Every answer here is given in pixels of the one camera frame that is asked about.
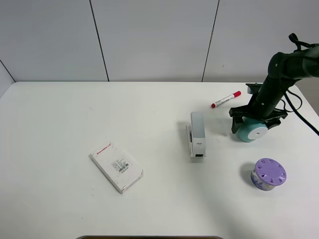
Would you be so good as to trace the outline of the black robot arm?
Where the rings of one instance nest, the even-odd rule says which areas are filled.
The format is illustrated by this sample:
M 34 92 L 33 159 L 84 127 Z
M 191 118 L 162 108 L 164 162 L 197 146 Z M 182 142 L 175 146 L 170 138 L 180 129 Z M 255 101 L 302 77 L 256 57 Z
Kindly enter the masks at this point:
M 270 60 L 268 75 L 262 84 L 247 83 L 252 95 L 249 103 L 231 108 L 232 133 L 244 124 L 244 118 L 261 121 L 268 129 L 281 124 L 280 119 L 288 116 L 287 111 L 276 106 L 287 91 L 303 78 L 319 76 L 319 45 L 310 44 L 307 49 L 297 49 L 293 53 L 278 52 Z

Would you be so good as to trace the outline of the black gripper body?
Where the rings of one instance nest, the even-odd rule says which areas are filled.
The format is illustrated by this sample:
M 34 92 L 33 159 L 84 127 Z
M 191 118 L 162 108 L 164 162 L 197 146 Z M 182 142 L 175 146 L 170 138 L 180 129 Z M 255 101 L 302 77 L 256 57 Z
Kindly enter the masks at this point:
M 261 86 L 258 93 L 251 95 L 247 105 L 231 108 L 231 117 L 241 116 L 260 121 L 270 121 L 272 119 L 285 119 L 288 113 L 277 109 L 276 106 L 284 96 L 282 90 L 276 86 Z

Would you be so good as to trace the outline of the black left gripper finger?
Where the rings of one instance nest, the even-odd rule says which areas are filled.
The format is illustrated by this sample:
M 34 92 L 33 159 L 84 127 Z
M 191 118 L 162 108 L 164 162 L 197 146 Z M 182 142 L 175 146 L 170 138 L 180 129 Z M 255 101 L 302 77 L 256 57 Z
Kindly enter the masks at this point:
M 241 116 L 232 117 L 232 127 L 231 131 L 233 134 L 236 134 L 238 129 L 244 124 L 243 118 Z

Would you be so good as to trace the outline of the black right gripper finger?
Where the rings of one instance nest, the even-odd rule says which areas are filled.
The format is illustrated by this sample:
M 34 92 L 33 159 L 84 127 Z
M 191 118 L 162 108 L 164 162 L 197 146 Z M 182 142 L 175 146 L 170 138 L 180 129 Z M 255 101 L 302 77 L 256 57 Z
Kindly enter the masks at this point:
M 266 122 L 266 127 L 268 129 L 272 129 L 276 126 L 279 126 L 280 124 L 281 124 L 280 119 L 272 119 L 272 120 Z

